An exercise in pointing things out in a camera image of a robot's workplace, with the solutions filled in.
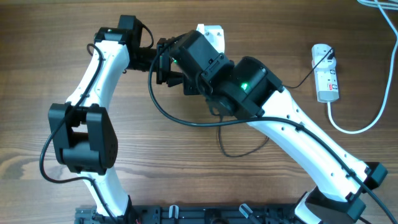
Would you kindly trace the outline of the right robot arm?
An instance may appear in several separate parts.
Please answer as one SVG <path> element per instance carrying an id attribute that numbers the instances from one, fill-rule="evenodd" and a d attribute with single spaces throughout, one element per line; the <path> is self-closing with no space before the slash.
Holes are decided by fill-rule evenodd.
<path id="1" fill-rule="evenodd" d="M 355 223 L 386 177 L 378 162 L 361 161 L 339 146 L 298 106 L 282 82 L 259 60 L 233 63 L 196 30 L 171 45 L 170 57 L 205 97 L 211 111 L 242 122 L 278 144 L 312 178 L 294 215 L 304 223 Z"/>

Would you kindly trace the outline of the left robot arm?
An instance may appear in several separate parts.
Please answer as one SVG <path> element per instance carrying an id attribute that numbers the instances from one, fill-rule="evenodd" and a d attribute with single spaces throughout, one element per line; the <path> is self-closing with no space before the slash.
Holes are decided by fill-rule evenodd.
<path id="1" fill-rule="evenodd" d="M 40 172 L 53 181 L 44 171 L 45 152 L 52 143 L 58 163 L 89 188 L 96 202 L 96 211 L 88 217 L 91 221 L 139 223 L 114 168 L 118 139 L 108 109 L 126 70 L 150 69 L 157 51 L 152 46 L 141 47 L 145 29 L 136 16 L 128 15 L 121 15 L 116 28 L 102 27 L 88 44 L 94 51 L 80 84 L 64 104 L 54 103 L 49 109 L 51 134 L 40 155 Z"/>

